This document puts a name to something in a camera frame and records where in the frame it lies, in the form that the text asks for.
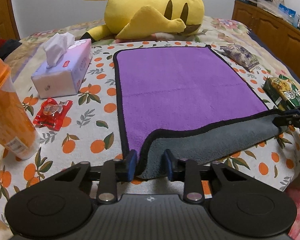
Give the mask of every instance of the yellow plush toy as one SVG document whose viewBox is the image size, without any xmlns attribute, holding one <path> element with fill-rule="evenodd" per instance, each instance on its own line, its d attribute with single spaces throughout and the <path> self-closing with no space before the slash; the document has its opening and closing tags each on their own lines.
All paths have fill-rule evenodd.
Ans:
<svg viewBox="0 0 300 240">
<path fill-rule="evenodd" d="M 140 39 L 158 32 L 196 34 L 204 16 L 202 0 L 108 0 L 104 25 L 86 32 L 92 42 L 115 34 Z"/>
</svg>

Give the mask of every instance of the black towel border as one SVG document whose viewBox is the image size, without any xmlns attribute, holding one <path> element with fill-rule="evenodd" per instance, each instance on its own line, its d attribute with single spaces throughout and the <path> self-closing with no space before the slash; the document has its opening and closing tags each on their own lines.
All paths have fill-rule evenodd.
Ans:
<svg viewBox="0 0 300 240">
<path fill-rule="evenodd" d="M 195 46 L 168 46 L 168 47 L 146 47 L 146 48 L 133 48 L 133 49 L 156 49 L 156 48 L 208 48 L 210 51 L 215 54 L 218 58 L 220 58 L 224 63 L 226 63 L 241 79 L 243 82 L 247 84 L 249 89 L 256 95 L 257 98 L 267 107 L 267 105 L 263 102 L 263 100 L 258 97 L 254 89 L 226 62 L 220 55 L 218 55 L 215 51 L 213 51 L 212 47 L 207 44 L 204 47 L 195 47 Z M 121 140 L 121 149 L 122 149 L 122 155 L 123 158 L 125 158 L 128 153 L 129 153 L 129 143 L 128 143 L 128 137 L 127 137 L 127 132 L 126 132 L 126 126 L 125 126 L 125 121 L 124 121 L 124 114 L 123 114 L 123 105 L 122 105 L 122 91 L 121 91 L 121 83 L 120 83 L 120 71 L 119 71 L 119 64 L 117 60 L 117 55 L 126 50 L 133 50 L 133 49 L 122 49 L 114 53 L 113 55 L 113 62 L 114 62 L 114 80 L 115 80 L 115 86 L 116 86 L 116 101 L 117 101 L 117 113 L 118 113 L 118 123 L 119 123 L 119 133 L 120 133 L 120 140 Z M 233 123 L 237 122 L 245 122 L 253 119 L 258 119 L 264 116 L 268 116 L 271 114 L 279 114 L 283 115 L 283 111 L 275 108 L 275 109 L 270 109 L 255 115 L 251 115 L 248 117 L 242 117 L 242 118 L 236 118 L 236 119 L 231 119 L 231 120 L 226 120 L 226 121 L 219 121 L 215 123 L 208 124 L 204 127 L 198 128 L 196 130 L 187 130 L 187 131 L 173 131 L 173 130 L 166 130 L 166 129 L 157 129 L 152 131 L 145 141 L 142 144 L 141 150 L 140 150 L 140 159 L 139 162 L 136 166 L 136 171 L 135 175 L 139 176 L 145 169 L 148 161 L 148 152 L 150 149 L 150 146 L 152 142 L 158 138 L 182 138 L 182 137 L 189 137 L 189 136 L 195 136 L 199 135 L 202 133 L 205 133 L 207 131 L 210 131 L 212 129 L 225 126 L 225 125 L 230 125 Z"/>
</svg>

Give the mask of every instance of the wooden cabinet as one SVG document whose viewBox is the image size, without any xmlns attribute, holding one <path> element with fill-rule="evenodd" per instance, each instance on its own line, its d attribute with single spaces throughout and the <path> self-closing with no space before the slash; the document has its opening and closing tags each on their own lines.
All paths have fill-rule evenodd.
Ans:
<svg viewBox="0 0 300 240">
<path fill-rule="evenodd" d="M 260 8 L 235 2 L 233 20 L 250 28 L 300 78 L 300 30 Z"/>
</svg>

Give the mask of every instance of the orange bottle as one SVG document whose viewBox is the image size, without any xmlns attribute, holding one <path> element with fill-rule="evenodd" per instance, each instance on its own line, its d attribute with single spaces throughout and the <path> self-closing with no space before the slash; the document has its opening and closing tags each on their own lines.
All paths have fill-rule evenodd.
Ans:
<svg viewBox="0 0 300 240">
<path fill-rule="evenodd" d="M 26 160 L 38 151 L 40 136 L 23 109 L 10 74 L 10 67 L 0 59 L 0 144 Z"/>
</svg>

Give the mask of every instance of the bed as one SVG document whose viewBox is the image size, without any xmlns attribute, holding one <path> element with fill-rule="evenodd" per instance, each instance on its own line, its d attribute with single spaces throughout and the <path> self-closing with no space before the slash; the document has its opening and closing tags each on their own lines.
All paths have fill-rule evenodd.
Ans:
<svg viewBox="0 0 300 240">
<path fill-rule="evenodd" d="M 103 21 L 99 20 L 32 34 L 22 39 L 20 41 L 22 45 L 6 58 L 5 62 L 12 68 L 14 86 L 31 120 L 43 101 L 38 99 L 30 79 L 31 74 L 45 59 L 42 44 L 55 33 L 70 32 L 75 35 L 76 39 L 79 39 L 88 29 L 101 24 Z M 300 90 L 297 77 L 274 58 L 260 42 L 254 40 L 245 25 L 232 20 L 205 16 L 199 33 L 187 38 L 156 33 L 141 41 L 120 41 L 109 37 L 94 43 L 91 48 L 93 58 L 85 79 L 82 81 L 79 97 L 77 95 L 69 97 L 74 101 L 74 106 L 67 114 L 61 130 L 54 132 L 46 127 L 38 128 L 41 135 L 41 151 L 26 161 L 16 159 L 13 154 L 4 151 L 0 146 L 0 239 L 8 239 L 11 236 L 4 216 L 4 206 L 7 200 L 19 190 L 82 160 L 90 161 L 92 165 L 101 165 L 106 160 L 122 158 L 113 63 L 113 55 L 116 51 L 148 47 L 204 47 L 208 44 L 215 53 L 220 54 L 220 46 L 230 43 L 244 46 L 260 61 L 260 65 L 252 73 L 247 73 L 243 67 L 220 55 L 250 85 L 268 109 L 276 108 L 262 89 L 268 76 L 278 77 L 283 74 L 292 79 Z M 88 100 L 85 96 L 87 91 L 91 95 L 98 94 L 103 100 L 102 104 Z M 295 202 L 300 202 L 300 197 L 296 193 L 300 191 L 300 132 L 298 129 L 290 126 L 286 132 L 275 138 L 259 142 L 249 149 L 229 154 L 220 161 L 278 190 L 284 191 L 288 187 L 287 191 L 294 196 Z M 289 185 L 295 179 L 295 183 L 290 188 Z M 168 192 L 181 194 L 181 189 L 180 182 L 169 183 L 166 178 L 135 179 L 131 183 L 118 185 L 120 194 Z M 95 190 L 92 190 L 91 197 L 95 197 L 94 194 Z M 207 188 L 205 195 L 211 197 Z M 298 215 L 296 226 L 292 230 L 294 239 L 300 237 L 300 208 Z"/>
</svg>

